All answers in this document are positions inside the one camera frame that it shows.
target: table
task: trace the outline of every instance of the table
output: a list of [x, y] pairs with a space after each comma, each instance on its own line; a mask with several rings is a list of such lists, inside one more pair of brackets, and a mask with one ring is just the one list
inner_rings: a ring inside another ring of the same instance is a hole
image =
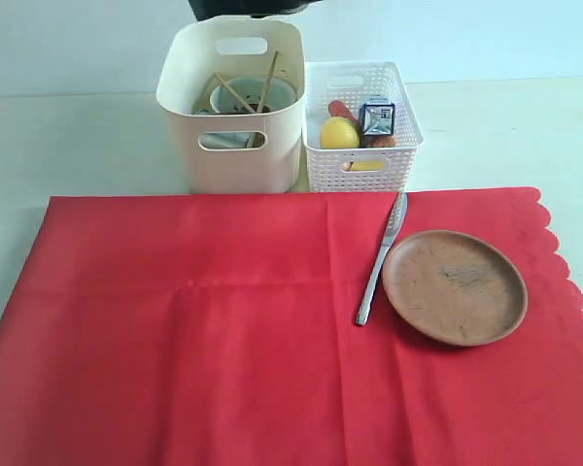
[[[408, 188], [539, 187], [583, 290], [583, 78], [409, 91], [426, 143]], [[184, 192], [151, 94], [0, 98], [0, 316], [51, 195]]]

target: brown plate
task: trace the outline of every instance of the brown plate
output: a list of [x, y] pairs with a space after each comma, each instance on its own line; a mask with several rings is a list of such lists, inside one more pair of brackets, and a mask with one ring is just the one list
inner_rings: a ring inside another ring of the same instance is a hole
[[495, 342], [516, 330], [527, 311], [516, 267], [488, 243], [455, 231], [403, 240], [389, 252], [382, 282], [408, 323], [452, 345]]

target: storage basket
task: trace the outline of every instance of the storage basket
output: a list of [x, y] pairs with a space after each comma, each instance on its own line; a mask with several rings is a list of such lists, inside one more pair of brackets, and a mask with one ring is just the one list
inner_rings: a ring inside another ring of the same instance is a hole
[[[265, 51], [252, 41], [264, 41]], [[263, 115], [195, 115], [195, 108], [227, 79], [266, 75], [275, 51], [274, 76], [290, 83], [297, 100]], [[186, 161], [189, 189], [200, 193], [277, 193], [298, 177], [305, 87], [304, 53], [299, 31], [283, 21], [216, 17], [180, 31], [166, 57], [157, 86], [157, 101], [166, 110], [170, 133]], [[204, 133], [260, 132], [256, 149], [210, 150]]]
[[[353, 114], [370, 97], [395, 103], [396, 148], [321, 150], [328, 104], [344, 102]], [[397, 67], [391, 62], [307, 63], [304, 144], [312, 191], [401, 191], [424, 138]], [[379, 171], [346, 171], [347, 162], [384, 162]]]

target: handle cutout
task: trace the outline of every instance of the handle cutout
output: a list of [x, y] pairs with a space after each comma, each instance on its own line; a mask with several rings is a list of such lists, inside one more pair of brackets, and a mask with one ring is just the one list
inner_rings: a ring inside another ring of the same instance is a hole
[[340, 166], [341, 171], [346, 173], [375, 173], [382, 172], [387, 168], [384, 160], [368, 160], [361, 162], [344, 162]]
[[362, 87], [364, 83], [365, 79], [362, 76], [333, 76], [328, 78], [328, 87], [331, 89]]
[[[252, 147], [247, 148], [252, 134], [255, 134], [255, 141]], [[265, 142], [265, 134], [259, 131], [216, 131], [203, 133], [198, 137], [198, 144], [202, 149], [215, 151], [260, 149], [265, 146]]]
[[262, 55], [268, 51], [268, 43], [262, 37], [225, 37], [216, 42], [220, 55]]

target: knife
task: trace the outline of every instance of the knife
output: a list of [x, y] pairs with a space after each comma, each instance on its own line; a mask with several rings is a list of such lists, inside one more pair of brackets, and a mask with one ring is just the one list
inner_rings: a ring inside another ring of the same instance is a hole
[[391, 210], [389, 224], [387, 224], [385, 236], [382, 238], [382, 244], [380, 245], [380, 250], [378, 251], [378, 257], [376, 257], [376, 262], [373, 265], [373, 270], [369, 276], [369, 282], [367, 283], [365, 294], [362, 297], [362, 303], [360, 304], [359, 313], [357, 314], [357, 325], [365, 325], [367, 323], [367, 319], [369, 318], [369, 311], [371, 310], [371, 300], [373, 299], [373, 294], [376, 290], [376, 283], [378, 282], [380, 269], [382, 269], [382, 264], [387, 257], [387, 252], [389, 252], [391, 249], [391, 246], [395, 242], [395, 238], [399, 234], [399, 230], [401, 230], [401, 225], [404, 222], [407, 211], [408, 196], [405, 192], [400, 192], [397, 195], [397, 199], [393, 205], [393, 209]]

